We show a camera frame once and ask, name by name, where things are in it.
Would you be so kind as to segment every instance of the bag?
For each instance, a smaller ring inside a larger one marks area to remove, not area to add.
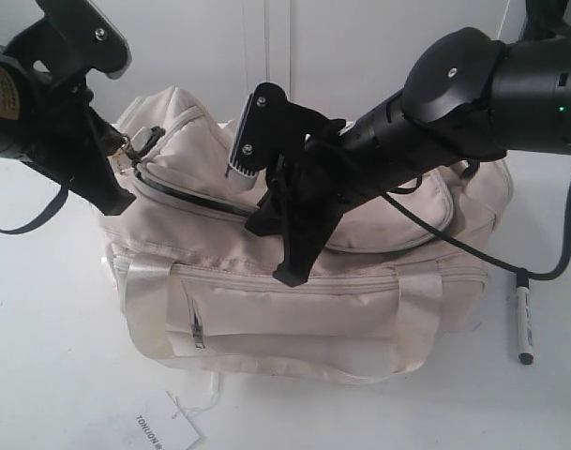
[[[375,199],[343,218],[308,283],[289,288],[271,276],[280,236],[244,228],[262,177],[245,193],[224,177],[233,128],[174,87],[137,98],[117,123],[134,142],[154,126],[166,134],[135,170],[113,157],[137,200],[100,222],[133,343],[165,366],[379,382],[420,368],[436,334],[460,331],[487,285],[481,261]],[[429,172],[396,198],[483,248],[511,198],[510,176],[502,162],[470,180],[457,171]]]

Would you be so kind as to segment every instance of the bag handle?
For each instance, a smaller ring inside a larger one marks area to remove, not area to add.
[[[327,364],[296,358],[249,354],[179,356],[166,332],[169,278],[173,260],[138,254],[132,260],[122,291],[128,331],[144,356],[169,368],[235,371],[314,378],[347,384],[377,383],[422,367],[433,346],[440,324],[443,281],[435,262],[397,269],[399,307],[390,369],[378,377],[359,376]]]

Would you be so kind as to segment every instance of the white tag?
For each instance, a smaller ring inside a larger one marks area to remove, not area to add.
[[[126,450],[187,450],[200,439],[169,395],[161,391],[144,406],[108,417],[86,427],[71,450],[120,448]]]

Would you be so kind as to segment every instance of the warning label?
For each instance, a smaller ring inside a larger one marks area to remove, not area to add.
[[[20,114],[19,90],[8,71],[0,66],[0,118],[19,120]]]

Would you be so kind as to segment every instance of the cream duffel bag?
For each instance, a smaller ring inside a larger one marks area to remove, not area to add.
[[[478,259],[377,199],[344,217],[308,283],[289,288],[271,276],[281,238],[244,228],[263,182],[239,194],[225,179],[231,127],[174,87],[137,98],[117,127],[149,153],[134,169],[113,158],[137,200],[101,226],[133,343],[165,366],[379,382],[420,368],[437,333],[461,330],[487,285]],[[166,133],[150,148],[155,127]],[[470,180],[455,169],[429,172],[396,198],[483,248],[511,198],[510,176],[502,162]]]

